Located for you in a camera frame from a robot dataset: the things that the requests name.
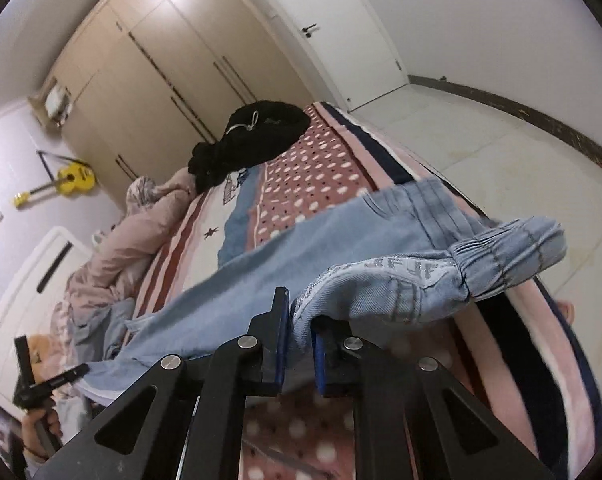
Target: light blue jeans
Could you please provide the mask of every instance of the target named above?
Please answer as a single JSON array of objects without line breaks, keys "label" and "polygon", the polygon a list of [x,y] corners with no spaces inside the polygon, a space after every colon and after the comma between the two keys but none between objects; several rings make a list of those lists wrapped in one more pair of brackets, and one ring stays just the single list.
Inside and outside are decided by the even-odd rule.
[{"label": "light blue jeans", "polygon": [[298,298],[290,359],[311,347],[310,322],[381,317],[420,324],[452,316],[558,263],[566,252],[559,224],[534,216],[461,240],[445,251],[423,251],[333,266]]},{"label": "light blue jeans", "polygon": [[[297,298],[330,267],[389,254],[427,254],[427,258],[439,254],[449,259],[451,253],[431,251],[447,251],[466,240],[455,246],[452,258],[466,266],[465,288],[463,276],[457,282],[450,277],[449,285],[441,291],[441,299],[445,298],[447,303],[436,299],[421,301],[416,317],[408,308],[403,309],[405,319],[440,317],[449,308],[450,298],[463,303],[468,294],[502,290],[503,286],[524,279],[523,276],[530,277],[562,257],[564,240],[559,226],[547,219],[527,222],[531,223],[524,222],[522,226],[533,228],[532,237],[526,238],[524,229],[516,230],[515,234],[512,231],[510,241],[519,246],[509,248],[509,235],[498,236],[498,232],[489,232],[478,219],[466,216],[436,178],[356,198],[297,224],[222,266],[149,319],[116,359],[90,363],[91,371],[77,386],[86,396],[107,404],[108,399],[129,387],[162,356],[172,353],[185,358],[204,356],[225,341],[244,334],[253,316],[270,310],[277,286],[287,287],[290,297]],[[472,239],[485,231],[488,231],[485,237]],[[498,260],[489,257],[488,247],[497,251]],[[370,314],[379,314],[378,298],[376,294],[374,301],[357,304],[362,308],[367,305]],[[411,297],[405,298],[412,304]],[[425,305],[434,310],[430,314],[423,312]],[[384,308],[385,314],[392,316],[394,306],[385,304]],[[307,314],[316,315],[319,311],[309,310]],[[304,317],[302,324],[295,324],[295,336],[297,326],[303,326],[299,330],[306,332],[308,319],[309,316]],[[303,338],[298,341],[305,345]]]}]

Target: yellow guitar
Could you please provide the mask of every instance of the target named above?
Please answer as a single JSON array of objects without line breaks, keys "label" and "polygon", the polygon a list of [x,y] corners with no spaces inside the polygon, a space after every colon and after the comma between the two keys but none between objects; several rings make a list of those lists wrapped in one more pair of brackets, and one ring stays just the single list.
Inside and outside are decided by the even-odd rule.
[{"label": "yellow guitar", "polygon": [[91,168],[84,164],[73,162],[69,166],[59,170],[57,178],[52,182],[31,189],[30,191],[19,193],[12,201],[14,206],[19,208],[28,202],[33,195],[51,187],[55,187],[59,194],[69,195],[75,190],[83,193],[88,192],[94,187],[95,183],[94,171]]}]

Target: wardrobe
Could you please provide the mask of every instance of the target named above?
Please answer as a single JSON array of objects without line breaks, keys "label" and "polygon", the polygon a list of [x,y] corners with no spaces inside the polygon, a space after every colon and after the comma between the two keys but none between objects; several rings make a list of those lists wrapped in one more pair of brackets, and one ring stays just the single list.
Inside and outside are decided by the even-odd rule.
[{"label": "wardrobe", "polygon": [[170,178],[242,105],[313,101],[248,0],[100,0],[40,101],[55,84],[73,104],[63,138],[121,205],[134,178]]}]

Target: white drawstring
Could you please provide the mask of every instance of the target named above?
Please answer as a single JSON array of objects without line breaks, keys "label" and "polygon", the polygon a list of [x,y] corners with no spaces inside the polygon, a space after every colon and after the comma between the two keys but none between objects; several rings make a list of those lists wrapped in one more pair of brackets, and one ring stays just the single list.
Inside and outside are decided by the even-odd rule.
[{"label": "white drawstring", "polygon": [[246,130],[248,130],[249,132],[251,132],[252,130],[254,130],[254,127],[257,125],[257,120],[258,119],[259,119],[259,113],[258,112],[253,112],[252,113],[252,124],[233,124],[232,126],[230,126],[228,128],[228,130],[226,131],[226,133],[224,135],[226,136],[232,130],[234,130],[235,128],[239,128],[240,126],[244,127]]}]

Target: white tiled floor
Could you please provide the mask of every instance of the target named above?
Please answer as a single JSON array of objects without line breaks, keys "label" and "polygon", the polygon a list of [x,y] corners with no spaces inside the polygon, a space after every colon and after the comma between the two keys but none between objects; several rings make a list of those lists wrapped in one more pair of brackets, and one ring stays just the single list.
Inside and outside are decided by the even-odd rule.
[{"label": "white tiled floor", "polygon": [[573,328],[602,393],[602,170],[525,121],[429,88],[400,88],[353,115],[417,153],[493,218],[561,222],[567,257],[542,278],[575,303]]}]

